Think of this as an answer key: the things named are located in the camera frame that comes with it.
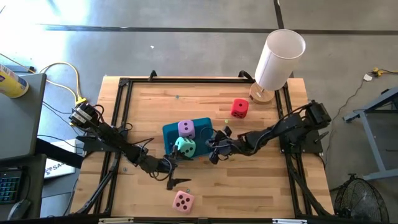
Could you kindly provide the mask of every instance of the concrete floor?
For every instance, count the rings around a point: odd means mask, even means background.
[[[43,31],[32,24],[277,28],[272,0],[3,2],[0,7],[7,6],[0,14],[1,52],[37,68],[57,61],[72,63],[81,74],[81,92],[92,103],[97,100],[104,75],[149,75],[151,70],[161,76],[235,77],[240,70],[253,75],[267,34],[62,32]],[[280,6],[288,29],[398,29],[395,0],[280,0]],[[360,85],[363,75],[373,67],[398,69],[396,35],[304,35],[304,38],[307,51],[295,77],[305,79],[308,97],[323,102],[331,116],[336,115]],[[9,64],[2,58],[0,63]],[[75,89],[75,75],[70,68],[59,65],[47,74],[50,80]],[[336,119],[326,168],[330,188],[346,181],[347,173],[363,175],[377,171],[361,122],[345,124],[340,117],[397,84],[398,77],[394,75],[364,83]],[[44,100],[62,111],[73,106],[72,95],[53,85],[46,86]],[[63,139],[76,136],[45,108],[39,133]],[[322,141],[324,149],[328,138]],[[63,193],[70,192],[76,176],[47,183],[44,196],[58,196],[43,199],[42,217],[63,213],[69,199],[69,194]],[[384,197],[391,222],[398,222],[395,213],[398,178],[372,184]]]

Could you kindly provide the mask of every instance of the fan grille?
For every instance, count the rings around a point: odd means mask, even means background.
[[[386,203],[380,193],[365,180],[351,178],[339,189],[336,213],[349,211],[350,217],[375,222],[389,222]]]

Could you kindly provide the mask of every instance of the white cylindrical shade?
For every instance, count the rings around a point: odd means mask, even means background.
[[[291,30],[271,32],[256,69],[256,82],[265,90],[283,87],[305,51],[303,37]]]

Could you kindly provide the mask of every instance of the blue bowl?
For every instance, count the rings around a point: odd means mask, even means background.
[[[205,141],[213,135],[213,126],[211,125],[210,118],[200,118],[200,119],[193,119],[193,125],[195,127],[195,138],[192,139],[197,148],[195,149],[195,153],[192,157],[203,156],[209,154],[212,150],[206,146]],[[178,135],[178,123],[172,123],[163,126],[163,139],[164,139],[164,147],[166,154],[170,154],[172,152],[172,148],[174,143],[176,142],[177,138],[180,137]]]

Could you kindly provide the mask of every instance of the yellow can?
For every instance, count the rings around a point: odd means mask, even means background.
[[[13,71],[0,64],[0,93],[17,98],[26,93],[29,84]]]

